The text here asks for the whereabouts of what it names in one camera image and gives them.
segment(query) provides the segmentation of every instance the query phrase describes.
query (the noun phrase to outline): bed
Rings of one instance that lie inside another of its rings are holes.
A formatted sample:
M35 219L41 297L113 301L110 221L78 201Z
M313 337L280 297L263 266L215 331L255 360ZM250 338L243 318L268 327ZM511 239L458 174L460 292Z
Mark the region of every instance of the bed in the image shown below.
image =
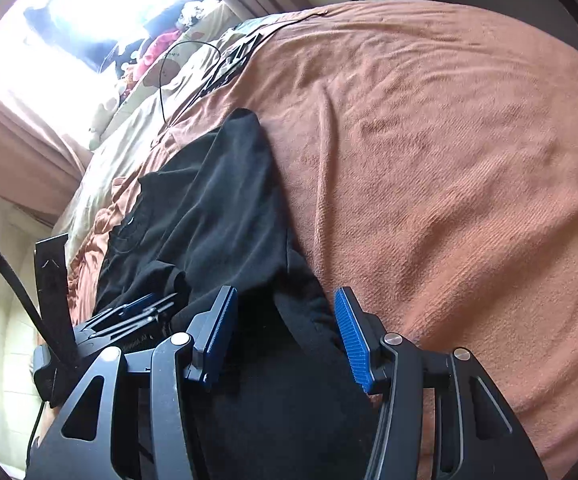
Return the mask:
M54 229L70 234L73 322L138 177L249 108L329 297L350 285L388 330L474 351L562 478L578 459L578 52L424 1L269 16L215 44L227 56L260 32L237 78L190 106L217 60L200 48L163 87L167 127L156 93L96 150Z

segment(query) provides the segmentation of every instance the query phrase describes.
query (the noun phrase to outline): black fabric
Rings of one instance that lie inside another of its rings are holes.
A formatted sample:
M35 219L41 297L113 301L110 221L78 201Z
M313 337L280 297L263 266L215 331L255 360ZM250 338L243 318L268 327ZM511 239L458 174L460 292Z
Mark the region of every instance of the black fabric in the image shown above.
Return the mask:
M175 331L211 308L222 285L239 292L220 380L191 396L212 480L364 476L375 414L353 381L249 110L141 178L136 206L111 232L96 311L166 283L189 290Z

